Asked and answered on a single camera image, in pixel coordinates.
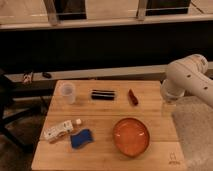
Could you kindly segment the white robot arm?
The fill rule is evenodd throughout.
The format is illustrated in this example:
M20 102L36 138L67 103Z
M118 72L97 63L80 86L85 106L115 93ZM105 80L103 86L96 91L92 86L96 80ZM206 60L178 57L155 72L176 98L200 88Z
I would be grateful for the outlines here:
M169 63L160 89L162 98L167 103L173 102L188 91L213 108L213 80L205 75L207 69L208 61L200 54Z

